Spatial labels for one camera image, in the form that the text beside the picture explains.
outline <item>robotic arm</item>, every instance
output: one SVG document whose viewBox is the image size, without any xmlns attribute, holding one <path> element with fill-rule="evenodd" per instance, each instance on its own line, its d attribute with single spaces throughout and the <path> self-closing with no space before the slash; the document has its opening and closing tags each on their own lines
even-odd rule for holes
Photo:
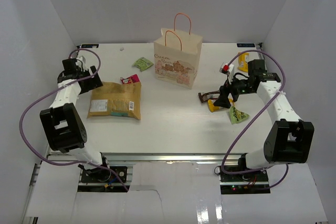
<svg viewBox="0 0 336 224">
<path fill-rule="evenodd" d="M 87 134 L 82 120 L 75 108 L 78 95 L 102 86 L 102 82 L 96 74 L 87 80 L 68 83 L 90 76 L 96 71 L 95 66 L 90 70 L 85 65 L 85 58 L 71 58 L 62 61 L 64 71 L 58 76 L 58 86 L 65 86 L 57 92 L 52 105 L 40 112 L 40 119 L 47 136 L 50 148 L 74 156 L 79 161 L 92 162 L 104 167 L 108 166 L 107 159 L 102 153 L 94 150 L 87 142 Z M 109 178 L 108 170 L 93 167 L 89 164 L 79 165 L 88 175 L 105 181 Z"/>
<path fill-rule="evenodd" d="M 220 95 L 215 106 L 230 108 L 228 95 L 236 102 L 241 94 L 257 93 L 264 104 L 279 92 L 280 78 L 276 73 L 269 73 L 264 60 L 248 63 L 249 77 L 239 80 L 234 74 L 234 65 L 221 66 L 220 71 L 228 75 L 220 87 Z M 311 122 L 303 121 L 290 106 L 285 94 L 280 92 L 267 109 L 273 127 L 269 132 L 264 147 L 252 153 L 244 154 L 239 160 L 241 169 L 269 167 L 281 163 L 305 163 L 314 133 Z"/>
</svg>

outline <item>white label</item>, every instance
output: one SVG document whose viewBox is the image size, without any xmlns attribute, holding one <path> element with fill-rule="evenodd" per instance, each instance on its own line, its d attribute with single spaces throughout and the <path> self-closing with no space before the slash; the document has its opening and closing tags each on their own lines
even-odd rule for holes
<svg viewBox="0 0 336 224">
<path fill-rule="evenodd" d="M 130 102 L 130 106 L 128 110 L 134 110 L 134 102 Z"/>
<path fill-rule="evenodd" d="M 106 112 L 107 100 L 92 100 L 90 112 Z"/>
</svg>

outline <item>red snack packet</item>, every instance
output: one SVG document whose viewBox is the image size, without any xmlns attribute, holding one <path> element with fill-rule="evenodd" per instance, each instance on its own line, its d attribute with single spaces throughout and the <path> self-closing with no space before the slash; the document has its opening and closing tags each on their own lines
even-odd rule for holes
<svg viewBox="0 0 336 224">
<path fill-rule="evenodd" d="M 140 82 L 137 74 L 129 76 L 128 78 L 125 78 L 125 79 L 120 77 L 120 81 L 121 81 L 122 84 L 131 84 L 131 83 Z"/>
</svg>

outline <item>white wall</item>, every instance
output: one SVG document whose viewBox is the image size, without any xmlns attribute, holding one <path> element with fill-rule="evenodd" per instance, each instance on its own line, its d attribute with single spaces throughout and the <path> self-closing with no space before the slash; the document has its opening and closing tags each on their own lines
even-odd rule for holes
<svg viewBox="0 0 336 224">
<path fill-rule="evenodd" d="M 336 223 L 335 16 L 336 0 L 287 0 L 265 40 L 285 69 L 291 105 L 315 126 L 308 164 L 330 223 Z"/>
<path fill-rule="evenodd" d="M 286 0 L 51 0 L 74 43 L 148 42 L 176 13 L 208 42 L 261 42 Z M 182 17 L 178 26 L 185 28 Z"/>
<path fill-rule="evenodd" d="M 61 59 L 74 45 L 50 0 L 0 0 L 0 222 L 22 217 L 35 157 L 20 138 L 24 108 L 57 87 Z M 47 141 L 39 111 L 24 122 L 30 141 L 41 152 Z"/>
</svg>

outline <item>white table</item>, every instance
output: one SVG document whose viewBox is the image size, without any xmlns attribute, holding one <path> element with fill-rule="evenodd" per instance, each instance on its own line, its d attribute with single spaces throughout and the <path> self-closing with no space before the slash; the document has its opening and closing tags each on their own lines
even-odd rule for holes
<svg viewBox="0 0 336 224">
<path fill-rule="evenodd" d="M 141 121 L 134 118 L 104 116 L 86 118 L 91 93 L 80 96 L 76 108 L 90 141 L 104 153 L 225 153 L 248 121 L 232 125 L 228 109 L 211 113 L 201 104 L 199 92 L 218 90 L 226 80 L 219 72 L 239 51 L 236 44 L 203 44 L 198 75 L 192 90 L 155 79 L 154 66 L 140 72 L 132 64 L 140 57 L 154 61 L 153 44 L 100 44 L 94 50 L 101 58 L 102 81 L 120 83 L 120 77 L 138 74 L 142 83 Z M 81 51 L 87 66 L 97 65 L 95 56 Z M 250 53 L 251 59 L 258 54 Z M 264 106 L 256 94 L 241 95 L 237 109 L 254 116 Z M 233 153 L 261 148 L 271 128 L 265 112 L 245 133 Z"/>
</svg>

